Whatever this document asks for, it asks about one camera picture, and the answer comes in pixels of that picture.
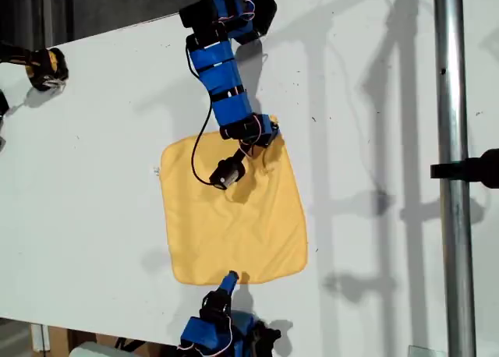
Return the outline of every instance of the black cable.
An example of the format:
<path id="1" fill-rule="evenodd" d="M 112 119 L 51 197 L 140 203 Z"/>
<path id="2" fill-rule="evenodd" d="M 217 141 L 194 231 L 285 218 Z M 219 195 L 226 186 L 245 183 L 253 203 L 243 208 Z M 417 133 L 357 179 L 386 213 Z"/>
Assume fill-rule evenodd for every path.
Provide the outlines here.
<path id="1" fill-rule="evenodd" d="M 194 72 L 193 67 L 190 64 L 189 49 L 187 48 L 187 45 L 186 45 L 186 57 L 187 57 L 187 64 L 189 65 L 189 70 L 190 70 L 191 74 L 193 74 L 196 77 L 196 79 L 198 79 L 200 81 L 200 77 Z M 196 142 L 194 143 L 193 153 L 192 153 L 191 158 L 190 158 L 190 167 L 193 170 L 194 176 L 196 177 L 196 179 L 198 181 L 200 181 L 201 183 L 203 183 L 206 186 L 212 186 L 213 183 L 211 183 L 211 182 L 205 182 L 203 179 L 201 179 L 197 175 L 197 173 L 196 173 L 196 166 L 194 166 L 194 156 L 196 155 L 197 144 L 200 142 L 201 136 L 203 135 L 204 130 L 206 129 L 206 126 L 208 124 L 208 121 L 210 120 L 211 111 L 212 110 L 213 110 L 213 104 L 210 101 L 210 110 L 208 110 L 208 115 L 206 116 L 206 119 L 204 120 L 203 127 L 201 128 L 201 131 L 200 131 L 199 135 L 196 138 Z"/>
<path id="2" fill-rule="evenodd" d="M 44 351 L 44 357 L 47 357 L 47 351 L 45 351 L 45 336 L 44 336 L 44 326 L 40 325 L 41 330 L 41 348 Z"/>

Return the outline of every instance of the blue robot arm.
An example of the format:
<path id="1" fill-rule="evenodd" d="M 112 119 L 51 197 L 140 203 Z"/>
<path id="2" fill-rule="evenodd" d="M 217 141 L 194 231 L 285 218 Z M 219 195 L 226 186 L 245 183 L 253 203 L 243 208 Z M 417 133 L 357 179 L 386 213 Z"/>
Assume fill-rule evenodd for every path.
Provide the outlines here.
<path id="1" fill-rule="evenodd" d="M 205 296 L 199 318 L 192 316 L 182 333 L 177 356 L 272 357 L 281 332 L 252 314 L 231 311 L 238 279 L 236 272 L 229 272 L 220 287 Z"/>
<path id="2" fill-rule="evenodd" d="M 180 10 L 183 25 L 194 31 L 187 37 L 186 53 L 210 94 L 221 137 L 240 144 L 206 183 L 219 189 L 241 179 L 242 159 L 252 146 L 267 147 L 279 131 L 268 115 L 253 113 L 230 43 L 234 38 L 246 44 L 266 34 L 276 11 L 274 0 L 201 0 Z"/>

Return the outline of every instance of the black clamp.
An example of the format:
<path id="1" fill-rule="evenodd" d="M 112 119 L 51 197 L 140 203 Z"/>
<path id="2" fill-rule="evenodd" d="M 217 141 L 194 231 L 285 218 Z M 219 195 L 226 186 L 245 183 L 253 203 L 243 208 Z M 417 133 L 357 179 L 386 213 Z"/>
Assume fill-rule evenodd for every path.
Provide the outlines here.
<path id="1" fill-rule="evenodd" d="M 57 48 L 32 52 L 26 71 L 31 84 L 40 92 L 61 86 L 69 77 L 65 57 Z"/>
<path id="2" fill-rule="evenodd" d="M 232 298 L 227 291 L 220 288 L 211 291 L 204 296 L 200 319 L 214 324 L 218 332 L 227 332 L 227 317 L 231 315 L 231 302 Z"/>
<path id="3" fill-rule="evenodd" d="M 499 189 L 499 149 L 490 149 L 482 157 L 466 158 L 451 164 L 431 166 L 432 179 L 482 182 L 491 189 Z"/>

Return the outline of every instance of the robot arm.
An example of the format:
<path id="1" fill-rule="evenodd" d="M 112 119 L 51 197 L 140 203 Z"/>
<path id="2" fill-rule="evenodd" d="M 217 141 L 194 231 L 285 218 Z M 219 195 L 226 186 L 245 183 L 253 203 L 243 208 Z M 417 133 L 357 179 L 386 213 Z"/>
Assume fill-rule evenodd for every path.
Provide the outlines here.
<path id="1" fill-rule="evenodd" d="M 201 0 L 180 10 L 183 25 L 194 31 L 186 52 L 210 94 L 221 137 L 240 144 L 207 183 L 219 189 L 241 179 L 251 147 L 267 147 L 279 131 L 268 115 L 253 113 L 230 44 L 232 38 L 244 45 L 266 34 L 276 11 L 274 0 Z"/>
<path id="2" fill-rule="evenodd" d="M 178 357 L 272 357 L 281 332 L 267 328 L 251 314 L 231 311 L 238 279 L 238 274 L 230 271 L 220 287 L 204 297 L 199 318 L 192 316 L 182 333 Z"/>
<path id="3" fill-rule="evenodd" d="M 31 84 L 41 92 L 61 86 L 69 76 L 64 55 L 57 48 L 29 51 L 0 41 L 0 63 L 24 65 Z"/>

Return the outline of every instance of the wire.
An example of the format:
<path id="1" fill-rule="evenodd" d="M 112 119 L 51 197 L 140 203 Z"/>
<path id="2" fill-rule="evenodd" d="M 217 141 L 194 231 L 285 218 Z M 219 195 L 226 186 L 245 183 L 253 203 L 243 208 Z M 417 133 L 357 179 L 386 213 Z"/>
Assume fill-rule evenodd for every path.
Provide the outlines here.
<path id="1" fill-rule="evenodd" d="M 244 0 L 244 2 L 249 2 L 251 5 L 253 5 L 253 10 L 252 12 L 255 12 L 255 9 L 257 8 L 257 6 L 255 5 L 255 3 L 251 0 Z"/>
<path id="2" fill-rule="evenodd" d="M 181 347 L 180 345 L 177 347 L 177 349 L 181 350 L 181 351 L 189 351 L 190 349 L 194 348 L 194 343 L 192 343 L 189 347 L 187 348 L 183 348 Z"/>
<path id="3" fill-rule="evenodd" d="M 256 139 L 256 140 L 254 140 L 251 144 L 245 143 L 245 142 L 244 142 L 244 141 L 242 141 L 242 140 L 240 140 L 240 141 L 239 141 L 239 149 L 240 149 L 240 150 L 241 150 L 241 151 L 242 151 L 242 152 L 243 152 L 243 153 L 244 153 L 244 154 L 245 154 L 248 158 L 251 158 L 251 157 L 253 156 L 253 147 L 255 146 L 255 143 L 257 143 L 257 142 L 258 142 L 258 140 L 259 140 L 259 139 L 261 138 L 261 136 L 262 136 L 262 125 L 260 124 L 260 121 L 258 120 L 258 118 L 257 118 L 255 115 L 254 115 L 253 117 L 255 118 L 255 121 L 257 121 L 257 123 L 258 123 L 258 129 L 259 129 L 259 132 L 258 132 L 258 137 L 257 137 L 257 139 Z M 252 154 L 251 154 L 251 156 L 248 154 L 249 150 L 248 150 L 248 152 L 246 152 L 246 151 L 242 148 L 242 144 L 244 144 L 244 145 L 250 145 L 250 146 L 251 146 L 251 148 L 250 148 L 250 149 L 251 149 L 251 153 L 252 153 Z"/>
<path id="4" fill-rule="evenodd" d="M 253 6 L 253 10 L 249 11 L 249 12 L 244 12 L 243 14 L 241 14 L 241 18 L 243 18 L 243 16 L 250 16 L 250 18 L 243 18 L 246 22 L 249 22 L 253 19 L 255 19 L 255 9 L 257 8 L 257 6 L 255 5 L 255 3 L 251 0 L 244 0 L 244 2 L 249 2 L 252 6 Z"/>
<path id="5" fill-rule="evenodd" d="M 189 49 L 187 48 L 187 45 L 186 45 L 186 57 L 187 57 L 187 64 L 189 65 L 189 70 L 190 70 L 191 74 L 193 74 L 193 75 L 196 77 L 196 79 L 198 79 L 198 80 L 200 81 L 200 77 L 199 77 L 199 75 L 197 75 L 197 74 L 194 72 L 193 67 L 192 67 L 192 66 L 191 66 L 191 64 L 190 64 Z M 190 167 L 191 167 L 191 168 L 192 168 L 192 170 L 193 170 L 193 174 L 194 174 L 194 176 L 196 177 L 196 179 L 197 179 L 199 182 L 203 183 L 203 184 L 204 184 L 204 185 L 206 185 L 206 186 L 212 186 L 212 185 L 213 185 L 213 183 L 211 183 L 211 182 L 206 182 L 206 181 L 204 181 L 202 178 L 200 178 L 200 177 L 197 175 L 197 173 L 196 173 L 196 166 L 194 165 L 194 156 L 196 155 L 196 148 L 197 148 L 197 144 L 199 144 L 200 139 L 201 139 L 201 136 L 203 135 L 204 130 L 206 129 L 206 126 L 207 126 L 207 124 L 208 124 L 208 121 L 210 120 L 210 117 L 211 117 L 211 111 L 212 111 L 212 110 L 213 110 L 213 104 L 212 104 L 212 103 L 211 103 L 211 101 L 210 101 L 210 110 L 208 110 L 208 114 L 207 114 L 207 116 L 206 116 L 206 119 L 204 120 L 203 127 L 201 128 L 201 131 L 200 131 L 199 135 L 198 135 L 198 136 L 197 136 L 197 138 L 196 138 L 196 142 L 194 143 L 194 147 L 193 147 L 193 153 L 192 153 L 192 155 L 191 155 L 191 157 L 190 157 Z"/>
<path id="6" fill-rule="evenodd" d="M 221 355 L 232 345 L 232 320 L 230 316 L 227 316 L 227 318 L 228 318 L 228 332 L 231 333 L 231 340 L 228 342 L 227 346 L 213 355 L 204 355 L 203 353 L 201 353 L 201 351 L 198 348 L 195 348 L 200 353 L 200 355 L 202 355 L 203 357 L 215 357 L 217 355 Z"/>

